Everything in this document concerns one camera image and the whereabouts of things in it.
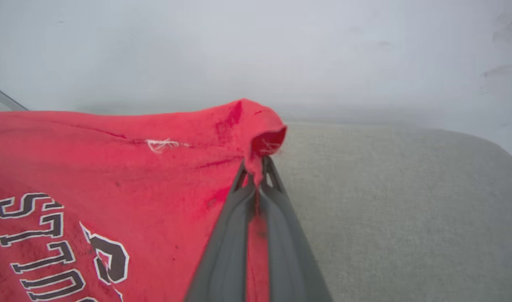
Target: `gray fabric surface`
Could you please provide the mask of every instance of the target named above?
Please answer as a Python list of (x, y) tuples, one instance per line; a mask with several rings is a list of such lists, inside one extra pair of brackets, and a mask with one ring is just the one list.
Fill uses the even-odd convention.
[(512, 157), (474, 136), (290, 124), (274, 156), (335, 301), (512, 301)]

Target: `gray background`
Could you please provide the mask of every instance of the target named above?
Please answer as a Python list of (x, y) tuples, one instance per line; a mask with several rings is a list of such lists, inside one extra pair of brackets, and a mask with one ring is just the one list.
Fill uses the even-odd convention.
[(443, 128), (512, 154), (512, 0), (5, 0), (0, 90), (106, 114), (246, 97), (286, 121)]

